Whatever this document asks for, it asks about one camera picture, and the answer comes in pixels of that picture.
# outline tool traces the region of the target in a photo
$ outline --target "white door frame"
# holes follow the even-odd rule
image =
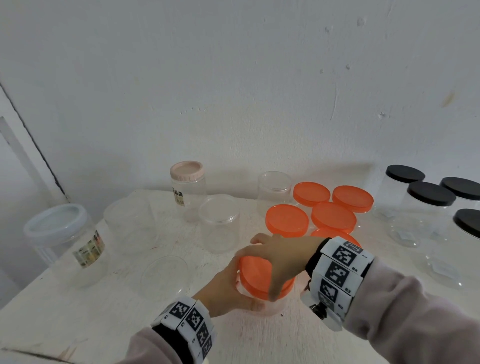
[[[67,197],[0,85],[0,134],[45,196],[50,206],[65,204]]]

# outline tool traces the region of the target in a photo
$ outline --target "white lid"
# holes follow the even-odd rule
[[[40,212],[24,225],[24,234],[34,246],[58,245],[80,231],[88,220],[78,204],[55,206]]]

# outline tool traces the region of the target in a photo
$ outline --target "hand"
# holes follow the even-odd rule
[[[200,300],[208,309],[210,317],[217,317],[240,309],[261,311],[264,303],[237,291],[237,272],[240,258],[233,257],[228,266],[215,274],[205,287],[192,298]]]
[[[283,284],[305,270],[305,266],[317,251],[325,238],[304,236],[301,238],[283,238],[280,235],[269,236],[259,233],[251,244],[240,249],[236,256],[258,256],[272,263],[272,280],[268,289],[268,299],[276,301]]]

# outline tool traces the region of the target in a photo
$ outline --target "left hand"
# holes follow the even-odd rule
[[[263,302],[237,291],[239,261],[240,258],[233,257],[225,269],[215,274],[213,279],[192,297],[205,305],[211,317],[222,316],[235,309],[261,311],[264,308]]]

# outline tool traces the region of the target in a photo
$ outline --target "right hand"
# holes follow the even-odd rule
[[[277,300],[284,283],[305,270],[305,266],[325,238],[303,236],[283,238],[280,235],[259,233],[250,243],[236,252],[236,256],[258,256],[272,263],[272,279],[268,289],[268,299]]]

